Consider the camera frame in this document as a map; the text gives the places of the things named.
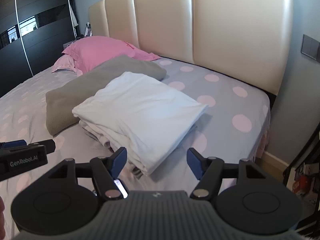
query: bed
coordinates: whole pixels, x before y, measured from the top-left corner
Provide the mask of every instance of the bed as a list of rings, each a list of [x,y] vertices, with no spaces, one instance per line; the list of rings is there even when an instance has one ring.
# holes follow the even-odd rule
[[[167,71],[162,82],[209,106],[150,176],[138,179],[123,169],[119,178],[130,190],[190,194],[197,180],[186,163],[189,147],[226,163],[255,157],[270,123],[265,92],[278,94],[287,61],[292,0],[102,0],[89,15],[93,35],[160,55],[155,62]],[[48,68],[0,98],[0,141],[52,138],[45,126],[45,94],[74,78],[71,71]],[[112,154],[78,124],[53,139],[56,151],[47,165],[0,183],[7,239],[18,232],[10,215],[18,192],[65,158],[80,163]],[[232,183],[224,180],[221,190]],[[79,184],[93,189],[90,179]]]

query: gray wall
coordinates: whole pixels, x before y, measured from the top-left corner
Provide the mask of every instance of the gray wall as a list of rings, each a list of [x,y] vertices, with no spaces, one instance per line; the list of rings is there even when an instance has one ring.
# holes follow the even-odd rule
[[[88,8],[100,0],[75,0],[81,31]],[[300,53],[302,35],[320,41],[320,0],[294,0],[292,42],[272,111],[268,152],[290,163],[320,121],[320,64]]]

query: beige leather headboard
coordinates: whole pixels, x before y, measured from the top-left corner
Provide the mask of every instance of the beige leather headboard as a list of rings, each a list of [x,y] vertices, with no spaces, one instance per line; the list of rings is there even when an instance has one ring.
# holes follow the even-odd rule
[[[102,0],[93,35],[200,65],[278,94],[292,31],[292,0]]]

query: polka dot bed sheet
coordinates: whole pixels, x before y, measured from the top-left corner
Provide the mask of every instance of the polka dot bed sheet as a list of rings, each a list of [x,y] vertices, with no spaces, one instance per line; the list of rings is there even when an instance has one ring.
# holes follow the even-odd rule
[[[163,83],[209,107],[195,128],[150,176],[138,179],[129,166],[122,170],[119,178],[129,190],[185,190],[190,194],[197,180],[186,162],[189,147],[204,157],[216,156],[226,163],[238,163],[242,158],[255,156],[270,121],[269,99],[263,91],[196,65],[167,58],[154,62],[167,70]],[[51,73],[48,68],[0,98],[0,142],[24,139],[32,143],[53,138],[56,143],[56,151],[48,155],[47,165],[0,182],[0,196],[6,206],[6,239],[18,232],[10,214],[17,193],[65,158],[81,163],[112,154],[88,136],[79,124],[55,137],[47,131],[46,92],[74,78],[76,74],[71,71]],[[221,190],[232,183],[233,179],[224,179]],[[79,184],[93,189],[90,179],[79,179]]]

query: wardrobe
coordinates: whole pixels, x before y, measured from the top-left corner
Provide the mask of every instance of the wardrobe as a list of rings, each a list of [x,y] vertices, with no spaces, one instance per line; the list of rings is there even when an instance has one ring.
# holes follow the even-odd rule
[[[75,39],[70,0],[0,0],[0,97],[61,56]]]

